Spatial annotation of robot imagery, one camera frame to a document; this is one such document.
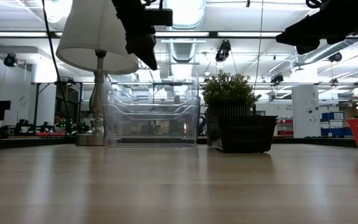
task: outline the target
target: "ceiling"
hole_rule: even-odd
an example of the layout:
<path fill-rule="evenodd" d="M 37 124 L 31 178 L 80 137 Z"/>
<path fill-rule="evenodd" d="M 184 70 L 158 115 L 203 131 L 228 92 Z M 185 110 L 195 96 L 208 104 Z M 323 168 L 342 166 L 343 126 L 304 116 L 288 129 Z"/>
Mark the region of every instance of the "ceiling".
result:
<path fill-rule="evenodd" d="M 204 24 L 201 30 L 207 31 L 252 31 L 252 32 L 281 32 L 286 27 L 298 22 L 308 14 L 313 14 L 306 7 L 305 0 L 251 0 L 250 8 L 246 8 L 246 1 L 236 0 L 207 0 Z M 62 12 L 62 18 L 50 23 L 51 30 L 63 31 L 67 12 Z M 157 27 L 157 30 L 165 30 L 165 27 Z M 45 31 L 40 0 L 0 0 L 0 31 Z M 204 40 L 198 44 L 196 51 L 193 74 L 205 77 L 205 73 L 216 74 L 219 70 L 216 67 L 214 56 L 216 49 L 220 46 L 221 39 L 199 39 Z M 285 77 L 285 82 L 292 81 L 291 75 L 294 67 L 289 59 L 296 59 L 296 52 L 292 46 L 276 43 L 274 39 L 229 39 L 232 52 L 225 61 L 223 69 L 231 73 L 243 73 L 251 76 L 251 81 L 269 82 L 268 74 L 280 63 L 280 73 Z M 53 47 L 56 50 L 59 39 L 53 39 Z M 0 48 L 7 46 L 15 47 L 37 47 L 43 52 L 50 54 L 50 47 L 47 39 L 0 39 Z M 161 68 L 161 76 L 166 77 L 171 72 L 169 65 L 168 44 L 161 43 L 161 39 L 155 47 L 156 58 Z M 341 77 L 346 73 L 358 70 L 358 43 L 341 50 L 343 60 L 339 63 L 330 64 L 327 61 L 316 62 L 305 68 L 317 69 L 318 81 L 328 82 L 332 77 Z M 93 79 L 91 72 L 73 68 L 63 62 L 58 62 L 60 73 L 63 76 L 73 77 L 75 80 Z M 358 73 L 342 79 L 341 82 L 358 82 Z"/>

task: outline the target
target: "silver lamp stand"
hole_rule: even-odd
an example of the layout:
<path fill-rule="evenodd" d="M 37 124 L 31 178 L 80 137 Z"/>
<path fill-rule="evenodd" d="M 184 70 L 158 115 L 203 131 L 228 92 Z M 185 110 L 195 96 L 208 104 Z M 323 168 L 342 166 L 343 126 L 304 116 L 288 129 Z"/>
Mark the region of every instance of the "silver lamp stand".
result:
<path fill-rule="evenodd" d="M 91 130 L 86 134 L 78 134 L 76 137 L 77 146 L 104 146 L 104 124 L 103 124 L 103 98 L 104 98 L 104 71 L 103 58 L 106 51 L 95 50 L 98 57 L 97 70 L 93 72 L 94 88 L 89 99 L 89 110 L 93 114 Z"/>

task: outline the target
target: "transparent plastic bin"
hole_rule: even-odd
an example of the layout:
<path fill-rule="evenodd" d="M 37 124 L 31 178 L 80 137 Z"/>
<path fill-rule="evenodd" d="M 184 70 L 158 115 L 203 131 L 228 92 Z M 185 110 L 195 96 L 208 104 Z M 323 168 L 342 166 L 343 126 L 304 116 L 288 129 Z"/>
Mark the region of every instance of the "transparent plastic bin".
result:
<path fill-rule="evenodd" d="M 107 147 L 195 147 L 198 96 L 184 99 L 122 97 L 111 91 L 104 101 Z"/>

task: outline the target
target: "potted plant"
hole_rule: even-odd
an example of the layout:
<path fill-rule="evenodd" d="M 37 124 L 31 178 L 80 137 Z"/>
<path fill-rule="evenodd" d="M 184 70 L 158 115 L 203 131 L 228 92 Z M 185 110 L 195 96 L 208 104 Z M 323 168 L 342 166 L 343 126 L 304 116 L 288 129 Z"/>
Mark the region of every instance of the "potted plant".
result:
<path fill-rule="evenodd" d="M 266 152 L 272 145 L 276 116 L 256 116 L 255 95 L 249 77 L 222 70 L 202 87 L 208 145 L 224 152 Z"/>

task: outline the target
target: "white lampshade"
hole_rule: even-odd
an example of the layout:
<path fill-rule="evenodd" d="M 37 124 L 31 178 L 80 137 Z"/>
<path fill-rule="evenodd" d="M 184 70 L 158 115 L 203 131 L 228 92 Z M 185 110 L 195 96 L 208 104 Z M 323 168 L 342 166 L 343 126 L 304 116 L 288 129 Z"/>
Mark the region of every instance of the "white lampshade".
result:
<path fill-rule="evenodd" d="M 95 50 L 105 50 L 103 70 L 122 75 L 138 70 L 138 58 L 128 54 L 125 30 L 111 0 L 73 0 L 56 56 L 73 67 L 97 69 Z"/>

